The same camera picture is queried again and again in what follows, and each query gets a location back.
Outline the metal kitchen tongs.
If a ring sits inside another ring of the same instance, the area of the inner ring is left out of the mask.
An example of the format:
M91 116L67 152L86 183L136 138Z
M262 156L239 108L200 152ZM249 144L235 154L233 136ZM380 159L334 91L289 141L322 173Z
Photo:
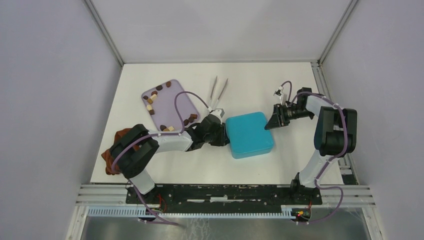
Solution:
M219 87L219 78L218 76L216 76L212 82L211 82L211 88L210 91L208 93L208 98L207 98L207 110L208 112L211 112L212 110L215 110L219 104L219 102L221 101L221 99L223 98L223 95L225 94L225 91L229 85L229 78L227 78L223 85L221 86L220 89L218 89Z

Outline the teal box lid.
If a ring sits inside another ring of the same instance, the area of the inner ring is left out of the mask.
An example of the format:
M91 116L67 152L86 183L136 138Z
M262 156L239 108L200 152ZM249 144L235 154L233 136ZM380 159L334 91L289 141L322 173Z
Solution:
M226 119L226 134L234 159L268 154L275 145L270 130L266 130L267 118L263 112L252 112Z

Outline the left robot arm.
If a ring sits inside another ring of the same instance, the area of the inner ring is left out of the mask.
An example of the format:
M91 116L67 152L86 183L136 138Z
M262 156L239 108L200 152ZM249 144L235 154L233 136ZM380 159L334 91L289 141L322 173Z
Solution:
M184 127L182 132L150 131L143 124L137 124L109 148L108 153L112 158L110 169L123 174L138 190L139 199L151 204L157 198L157 190L146 167L155 154L191 152L205 144L224 147L229 143L225 123L214 114Z

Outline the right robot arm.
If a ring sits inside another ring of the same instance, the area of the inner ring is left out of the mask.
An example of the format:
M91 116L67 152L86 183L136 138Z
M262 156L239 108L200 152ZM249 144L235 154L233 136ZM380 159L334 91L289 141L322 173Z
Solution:
M319 189L322 177L332 164L352 153L357 144L357 111L343 108L308 87L299 89L293 101L275 104L264 128L286 127L292 120L306 117L317 118L313 136L315 151L290 183L288 196L295 204L302 204L309 193Z

